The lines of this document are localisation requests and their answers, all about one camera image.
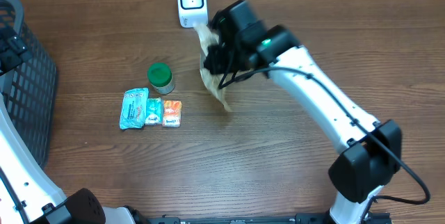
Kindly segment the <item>beige plastic pouch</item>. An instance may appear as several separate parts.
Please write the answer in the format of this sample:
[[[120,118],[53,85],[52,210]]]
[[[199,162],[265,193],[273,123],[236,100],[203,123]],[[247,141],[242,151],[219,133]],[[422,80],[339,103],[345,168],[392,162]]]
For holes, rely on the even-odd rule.
[[[218,84],[223,76],[221,74],[211,74],[210,71],[204,67],[204,60],[209,55],[209,47],[216,47],[219,43],[219,37],[216,33],[212,32],[206,24],[194,24],[193,28],[200,40],[200,75],[203,84],[206,89],[223,105],[227,112],[232,112],[232,109],[225,100],[225,89],[218,89]]]

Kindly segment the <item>large teal wipes pack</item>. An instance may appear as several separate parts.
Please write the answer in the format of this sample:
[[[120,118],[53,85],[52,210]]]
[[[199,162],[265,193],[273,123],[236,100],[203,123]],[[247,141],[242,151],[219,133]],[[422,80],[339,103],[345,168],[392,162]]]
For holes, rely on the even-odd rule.
[[[141,129],[147,118],[147,88],[134,88],[124,93],[119,126],[121,130]]]

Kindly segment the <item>green lid jar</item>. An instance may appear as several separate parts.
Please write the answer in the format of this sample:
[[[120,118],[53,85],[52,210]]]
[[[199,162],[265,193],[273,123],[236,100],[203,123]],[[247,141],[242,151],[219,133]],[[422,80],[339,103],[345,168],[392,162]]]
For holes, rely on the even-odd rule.
[[[167,95],[175,88],[172,71],[165,63],[153,63],[148,71],[147,78],[153,88],[162,95]]]

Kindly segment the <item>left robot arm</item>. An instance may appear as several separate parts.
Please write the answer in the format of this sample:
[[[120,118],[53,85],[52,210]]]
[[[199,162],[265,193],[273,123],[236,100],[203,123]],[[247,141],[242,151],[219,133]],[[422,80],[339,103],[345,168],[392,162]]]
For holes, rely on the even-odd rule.
[[[32,32],[1,24],[1,220],[3,223],[138,223],[134,210],[103,207],[88,189],[66,196],[43,171],[57,70]]]

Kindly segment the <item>teal tissue pack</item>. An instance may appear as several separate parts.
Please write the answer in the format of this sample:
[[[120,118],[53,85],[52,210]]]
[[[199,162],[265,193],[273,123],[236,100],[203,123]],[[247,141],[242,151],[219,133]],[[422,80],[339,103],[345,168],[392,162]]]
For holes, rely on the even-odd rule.
[[[163,119],[163,100],[148,98],[146,103],[145,125],[161,125]]]

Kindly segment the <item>orange tissue pack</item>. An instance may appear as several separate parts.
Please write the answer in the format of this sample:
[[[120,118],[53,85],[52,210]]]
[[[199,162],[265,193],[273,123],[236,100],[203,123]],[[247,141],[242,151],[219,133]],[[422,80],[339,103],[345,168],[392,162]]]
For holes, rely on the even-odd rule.
[[[176,100],[163,101],[163,121],[164,127],[180,127],[182,103]]]

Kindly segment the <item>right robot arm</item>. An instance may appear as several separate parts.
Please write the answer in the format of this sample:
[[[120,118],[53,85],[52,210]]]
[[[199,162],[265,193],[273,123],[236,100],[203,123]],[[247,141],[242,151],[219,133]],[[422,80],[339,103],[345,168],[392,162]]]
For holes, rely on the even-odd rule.
[[[390,223],[389,214],[369,209],[401,166],[402,133],[393,121],[381,123],[348,98],[323,73],[307,48],[281,25],[267,29],[246,0],[219,10],[209,27],[219,37],[204,67],[231,81],[264,73],[285,89],[314,119],[338,152],[328,174],[337,190],[325,217],[298,214],[297,223]]]

